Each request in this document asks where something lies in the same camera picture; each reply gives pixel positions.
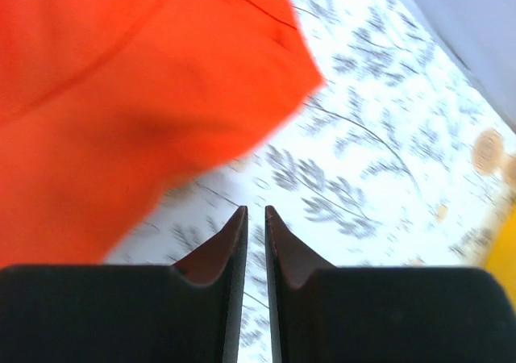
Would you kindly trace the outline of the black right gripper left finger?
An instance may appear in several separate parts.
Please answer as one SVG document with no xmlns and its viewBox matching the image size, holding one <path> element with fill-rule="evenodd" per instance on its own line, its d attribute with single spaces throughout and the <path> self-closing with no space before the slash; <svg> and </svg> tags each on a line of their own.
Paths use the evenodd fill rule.
<svg viewBox="0 0 516 363">
<path fill-rule="evenodd" d="M 172 265 L 1 272 L 4 362 L 234 362 L 248 210 Z"/>
</svg>

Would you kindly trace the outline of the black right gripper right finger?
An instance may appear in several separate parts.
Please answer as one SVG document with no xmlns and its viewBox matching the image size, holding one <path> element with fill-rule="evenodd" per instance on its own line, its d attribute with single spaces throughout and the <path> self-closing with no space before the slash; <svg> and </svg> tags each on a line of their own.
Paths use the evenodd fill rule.
<svg viewBox="0 0 516 363">
<path fill-rule="evenodd" d="M 469 267 L 337 267 L 265 209 L 275 362 L 512 362 L 515 313 Z"/>
</svg>

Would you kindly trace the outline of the orange t-shirt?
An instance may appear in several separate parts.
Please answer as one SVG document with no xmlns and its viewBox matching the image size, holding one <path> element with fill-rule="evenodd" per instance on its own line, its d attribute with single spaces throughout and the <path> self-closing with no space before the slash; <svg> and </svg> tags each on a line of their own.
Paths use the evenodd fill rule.
<svg viewBox="0 0 516 363">
<path fill-rule="evenodd" d="M 1 263 L 96 263 L 323 83 L 288 0 L 1 0 Z"/>
</svg>

